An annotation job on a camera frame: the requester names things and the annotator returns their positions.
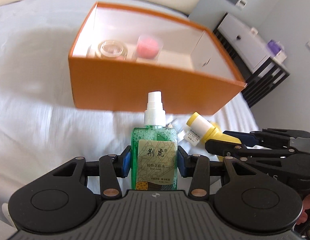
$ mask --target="green liquid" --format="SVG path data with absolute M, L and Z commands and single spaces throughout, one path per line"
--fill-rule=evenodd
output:
M 137 158 L 139 140 L 172 141 L 177 145 L 177 132 L 174 128 L 163 128 L 162 126 L 146 126 L 134 128 L 131 133 L 131 188 L 135 189 L 137 175 Z M 175 169 L 173 179 L 173 190 L 177 189 L 177 153 L 175 155 Z

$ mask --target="white spray nozzle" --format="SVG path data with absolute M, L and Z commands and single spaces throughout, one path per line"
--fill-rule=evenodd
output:
M 150 109 L 163 110 L 162 92 L 156 91 L 156 92 L 148 93 L 147 110 L 150 110 Z
M 163 110 L 162 93 L 160 91 L 148 93 L 147 110 L 144 115 L 144 125 L 166 125 L 166 115 Z

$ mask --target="yellow bottle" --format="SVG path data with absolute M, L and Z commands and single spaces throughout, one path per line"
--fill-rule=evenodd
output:
M 184 139 L 193 146 L 196 146 L 199 142 L 205 144 L 209 139 L 238 144 L 242 143 L 236 137 L 223 134 L 218 128 L 196 112 L 188 119 L 186 124 L 190 127 L 190 130 L 186 133 Z

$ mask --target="white wall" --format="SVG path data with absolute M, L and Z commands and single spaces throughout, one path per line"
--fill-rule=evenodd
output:
M 189 18 L 214 29 L 226 12 L 232 13 L 246 24 L 259 27 L 278 0 L 247 0 L 243 10 L 227 0 L 200 0 Z
M 280 0 L 259 27 L 266 40 L 285 46 L 291 75 L 252 107 L 260 128 L 310 131 L 310 0 Z

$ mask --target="white nightstand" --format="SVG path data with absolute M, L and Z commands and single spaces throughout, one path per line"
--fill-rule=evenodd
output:
M 233 15 L 225 14 L 215 28 L 214 34 L 247 82 L 242 94 L 249 107 L 260 101 L 290 75 L 285 66 L 267 49 L 267 43 Z

